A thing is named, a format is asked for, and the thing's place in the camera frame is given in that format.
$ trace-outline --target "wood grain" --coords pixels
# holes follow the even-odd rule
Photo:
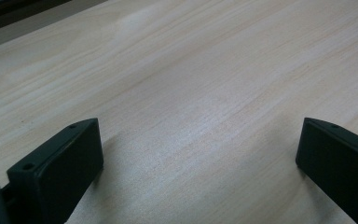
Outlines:
[[[68,223],[352,223],[295,164],[358,133],[358,0],[107,1],[0,45],[0,185],[78,120],[105,166]]]

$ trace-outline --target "light wood surface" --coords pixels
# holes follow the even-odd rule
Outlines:
[[[296,167],[358,134],[358,0],[107,1],[0,45],[0,185],[66,125],[105,165],[68,223],[352,223]]]

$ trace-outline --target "screw hole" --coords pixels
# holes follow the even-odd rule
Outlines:
[[[34,168],[34,165],[32,163],[28,163],[22,167],[22,170],[31,170]]]

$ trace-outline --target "wooden table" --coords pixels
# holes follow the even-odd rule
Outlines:
[[[296,167],[358,134],[358,0],[107,1],[0,45],[0,185],[66,125],[105,165],[68,223],[352,223]]]

